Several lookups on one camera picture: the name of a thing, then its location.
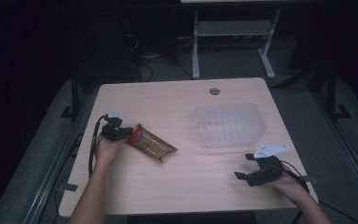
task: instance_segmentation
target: plastic tray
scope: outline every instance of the plastic tray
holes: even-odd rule
[[[196,107],[196,119],[202,148],[254,145],[266,130],[253,103],[200,105]]]

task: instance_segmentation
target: floor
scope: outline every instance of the floor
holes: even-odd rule
[[[245,42],[241,48],[207,48],[200,54],[200,78],[262,77],[269,86],[285,81],[299,71],[287,65],[296,45],[295,40],[274,41],[268,56],[277,75],[266,77],[258,58],[258,42]],[[191,52],[183,50],[174,60],[150,53],[140,67],[139,81],[187,80],[191,76]],[[305,77],[284,90],[271,94],[292,137],[308,175],[317,178],[314,188],[319,199],[343,214],[358,220],[358,102],[345,82],[337,81],[337,104],[345,105],[351,119],[332,121],[325,113],[325,89],[308,91],[310,77]],[[0,201],[0,223],[66,223],[58,206],[73,162],[76,147],[87,124],[93,94],[80,93],[81,111],[76,119],[62,118],[62,111],[71,105],[71,82],[57,93],[34,140],[21,161]],[[322,208],[335,223],[356,223],[328,205]],[[288,223],[297,209],[255,211],[262,223]],[[127,217],[107,216],[106,223],[127,223]]]

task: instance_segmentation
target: wooden table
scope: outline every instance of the wooden table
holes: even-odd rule
[[[210,88],[220,94],[211,95]],[[259,142],[247,147],[202,149],[199,147],[195,108],[198,105],[252,102],[258,105],[266,123]],[[235,78],[154,83],[103,85],[100,88],[60,214],[71,216],[88,177],[92,132],[97,119],[115,110],[125,115],[122,127],[141,123],[148,131],[177,147],[159,163],[124,145],[110,167],[107,181],[106,214],[140,215],[190,212],[240,211],[295,207],[269,187],[249,187],[234,172],[258,170],[245,153],[258,144],[287,144],[290,149],[278,158],[306,172],[284,126],[280,113],[262,78]],[[311,185],[311,195],[316,198]]]

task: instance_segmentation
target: gray carpet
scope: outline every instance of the gray carpet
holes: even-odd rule
[[[257,55],[258,46],[252,43],[241,49],[202,53],[201,79],[262,77],[268,85],[280,83],[298,72],[287,70],[294,45],[294,41],[272,43],[268,56],[277,75],[274,80],[266,78]],[[185,72],[191,74],[189,52],[180,53],[177,64],[165,63],[167,61],[172,62],[172,59],[163,57],[147,63],[153,69],[150,81],[189,79]],[[141,67],[141,72],[144,79],[151,75],[146,67]],[[320,94],[308,92],[305,88],[308,80],[306,77],[286,90],[272,91],[272,96],[308,174],[319,180],[319,183],[314,184],[319,199],[358,220],[358,175],[349,163],[345,147],[337,134],[339,128],[358,155],[358,102],[351,88],[338,80],[337,103],[345,105],[352,118],[332,123],[321,107],[320,101],[324,98],[324,91]],[[56,204],[60,203],[62,197],[60,184],[66,183],[75,157],[68,157],[60,174],[54,176],[53,186],[49,189],[51,193],[39,206],[45,209],[38,213],[29,211],[33,207],[33,202],[38,202],[35,199],[40,195],[40,190],[48,191],[41,186],[46,183],[46,176],[52,169],[51,164],[55,164],[55,156],[60,153],[68,155],[69,152],[72,152],[72,155],[76,154],[76,148],[71,151],[71,146],[76,138],[81,140],[80,134],[87,124],[96,92],[80,93],[80,96],[82,113],[77,119],[70,120],[61,118],[64,108],[71,104],[70,81],[58,92],[0,201],[0,223],[31,223],[28,221],[37,222],[39,218],[40,223],[67,222],[67,218],[57,215]],[[322,207],[335,223],[353,223],[329,207]],[[290,223],[296,213],[296,209],[257,211],[256,217],[261,224],[280,224]],[[126,217],[106,218],[106,223],[126,222]]]

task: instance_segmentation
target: dark background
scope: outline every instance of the dark background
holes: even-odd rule
[[[131,82],[136,79],[131,65],[142,52],[128,51],[126,34],[173,56],[175,38],[192,35],[190,10],[137,12],[130,21],[123,21],[128,11],[62,13],[63,7],[81,6],[78,2],[0,1],[0,197],[55,94],[74,71],[83,91],[107,82]],[[113,2],[82,3],[95,7]],[[227,15],[216,11],[205,16]],[[234,10],[229,15],[242,14]],[[289,36],[298,40],[291,67],[305,69],[333,55],[338,76],[358,97],[358,1],[285,7],[274,38]]]

